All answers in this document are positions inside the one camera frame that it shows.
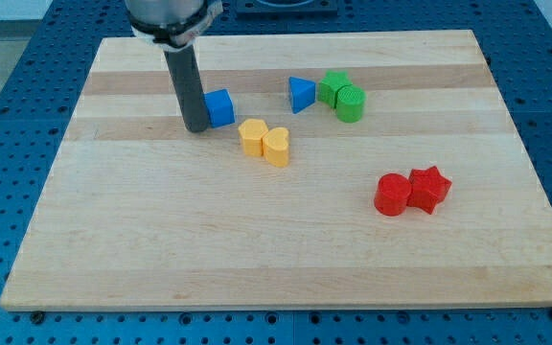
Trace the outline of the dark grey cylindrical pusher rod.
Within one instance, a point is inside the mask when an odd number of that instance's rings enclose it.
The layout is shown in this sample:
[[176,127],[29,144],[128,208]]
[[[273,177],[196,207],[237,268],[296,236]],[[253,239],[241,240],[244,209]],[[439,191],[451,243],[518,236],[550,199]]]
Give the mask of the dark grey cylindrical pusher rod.
[[191,133],[205,131],[210,117],[193,46],[179,52],[165,52],[165,60],[185,128]]

